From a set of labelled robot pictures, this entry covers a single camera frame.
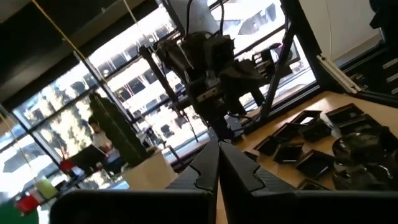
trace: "white planter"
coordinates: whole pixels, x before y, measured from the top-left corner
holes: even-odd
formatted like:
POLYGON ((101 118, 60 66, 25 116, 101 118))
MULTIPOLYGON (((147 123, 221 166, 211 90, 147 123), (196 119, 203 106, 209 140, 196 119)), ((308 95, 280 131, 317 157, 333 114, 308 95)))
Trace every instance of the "white planter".
POLYGON ((167 162, 160 149, 134 167, 122 172, 123 179, 134 190, 160 190, 173 182, 178 175, 167 162))

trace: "ceiling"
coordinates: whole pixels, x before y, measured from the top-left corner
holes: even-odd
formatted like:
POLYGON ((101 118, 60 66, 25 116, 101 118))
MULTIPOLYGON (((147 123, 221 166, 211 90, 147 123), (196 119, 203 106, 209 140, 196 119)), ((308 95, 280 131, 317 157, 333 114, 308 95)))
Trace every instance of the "ceiling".
MULTIPOLYGON (((133 24, 120 0, 37 1, 85 55, 133 24)), ((138 19, 158 6, 155 0, 127 3, 138 19)), ((30 0, 0 0, 0 15, 0 52, 7 52, 0 54, 0 103, 13 106, 37 93, 78 60, 30 0)))
POLYGON ((0 23, 6 21, 29 2, 30 0, 0 0, 0 23))

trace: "computer monitor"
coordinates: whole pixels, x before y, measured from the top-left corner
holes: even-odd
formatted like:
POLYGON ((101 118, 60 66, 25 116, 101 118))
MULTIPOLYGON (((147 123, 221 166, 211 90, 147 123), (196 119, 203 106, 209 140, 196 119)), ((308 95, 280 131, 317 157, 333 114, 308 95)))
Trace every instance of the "computer monitor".
POLYGON ((90 173, 96 167, 97 163, 103 162, 105 158, 106 154, 91 144, 68 160, 73 165, 81 168, 85 173, 90 173))

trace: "white wall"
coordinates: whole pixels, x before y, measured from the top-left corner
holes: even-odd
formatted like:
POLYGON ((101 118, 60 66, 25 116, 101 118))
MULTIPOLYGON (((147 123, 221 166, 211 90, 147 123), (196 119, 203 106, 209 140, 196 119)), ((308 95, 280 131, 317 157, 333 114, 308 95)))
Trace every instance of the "white wall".
MULTIPOLYGON (((330 57, 330 26, 326 1, 331 21, 333 61, 359 48, 358 46, 365 45, 371 39, 376 40, 373 41, 374 44, 380 40, 379 32, 369 26, 374 15, 369 0, 300 0, 323 56, 330 57)), ((372 45, 368 44, 367 47, 356 50, 351 57, 358 56, 373 47, 372 45)))

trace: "metal bracket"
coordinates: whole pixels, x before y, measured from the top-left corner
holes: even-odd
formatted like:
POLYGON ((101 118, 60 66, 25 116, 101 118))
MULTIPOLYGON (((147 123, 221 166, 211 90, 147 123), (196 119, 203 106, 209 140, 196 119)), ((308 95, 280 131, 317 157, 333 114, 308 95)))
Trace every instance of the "metal bracket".
POLYGON ((357 94, 357 92, 362 91, 362 89, 355 84, 343 71, 341 71, 331 60, 318 55, 322 67, 348 92, 352 94, 357 94))

